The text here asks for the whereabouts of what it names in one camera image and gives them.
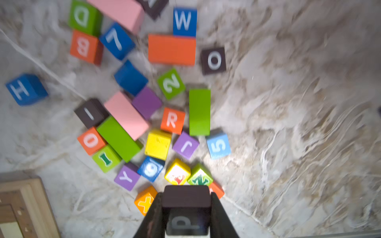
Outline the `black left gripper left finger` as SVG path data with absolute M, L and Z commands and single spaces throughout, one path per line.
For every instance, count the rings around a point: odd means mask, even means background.
M 165 238 L 162 195 L 162 192 L 157 194 L 133 238 Z

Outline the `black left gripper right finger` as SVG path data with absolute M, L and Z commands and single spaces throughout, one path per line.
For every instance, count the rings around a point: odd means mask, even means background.
M 211 238 L 239 238 L 220 199 L 215 192 L 211 193 Z

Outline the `orange A block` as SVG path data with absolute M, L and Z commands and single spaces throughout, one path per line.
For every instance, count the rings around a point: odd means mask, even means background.
M 222 186 L 216 181 L 213 181 L 209 185 L 209 191 L 214 192 L 219 199 L 221 199 L 225 195 L 225 192 L 224 192 Z

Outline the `dark brown P block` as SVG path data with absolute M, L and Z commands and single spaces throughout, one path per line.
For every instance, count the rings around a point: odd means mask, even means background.
M 168 185 L 162 197 L 168 236 L 207 236 L 211 196 L 206 185 Z

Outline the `yellow E block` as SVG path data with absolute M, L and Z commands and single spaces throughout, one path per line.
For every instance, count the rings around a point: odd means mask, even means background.
M 172 185 L 184 185 L 190 176 L 190 167 L 179 158 L 176 158 L 167 169 L 164 178 Z

